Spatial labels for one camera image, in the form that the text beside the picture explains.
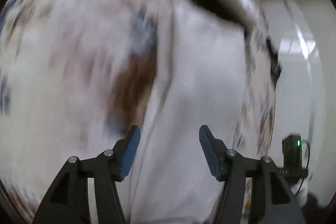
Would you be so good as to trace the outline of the white knit sweater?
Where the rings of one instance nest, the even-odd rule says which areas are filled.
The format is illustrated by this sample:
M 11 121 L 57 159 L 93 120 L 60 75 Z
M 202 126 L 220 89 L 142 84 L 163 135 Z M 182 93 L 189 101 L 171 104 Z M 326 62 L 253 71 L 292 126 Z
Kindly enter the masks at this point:
M 234 138 L 246 83 L 242 26 L 178 0 L 158 28 L 157 76 L 130 176 L 131 223 L 202 223 L 222 185 L 199 143 Z

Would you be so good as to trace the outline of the floral bed quilt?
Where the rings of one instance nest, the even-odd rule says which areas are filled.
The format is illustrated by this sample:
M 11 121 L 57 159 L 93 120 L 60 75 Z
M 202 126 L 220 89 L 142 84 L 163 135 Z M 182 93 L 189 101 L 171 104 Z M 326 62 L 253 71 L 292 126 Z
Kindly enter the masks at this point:
M 142 131 L 157 76 L 158 25 L 176 1 L 6 2 L 1 181 L 26 223 L 70 156 L 95 157 L 134 124 Z M 269 152 L 273 135 L 276 88 L 267 32 L 244 31 L 244 99 L 233 141 L 226 143 L 254 158 Z M 117 186 L 127 223 L 132 169 Z

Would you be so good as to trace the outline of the black folded garment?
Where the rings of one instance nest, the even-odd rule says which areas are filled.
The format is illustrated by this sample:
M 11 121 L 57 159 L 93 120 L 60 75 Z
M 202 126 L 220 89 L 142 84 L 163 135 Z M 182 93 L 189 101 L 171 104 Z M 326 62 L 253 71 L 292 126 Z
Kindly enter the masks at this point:
M 237 0 L 192 0 L 196 5 L 212 12 L 216 16 L 240 24 L 246 35 L 251 34 L 254 23 Z

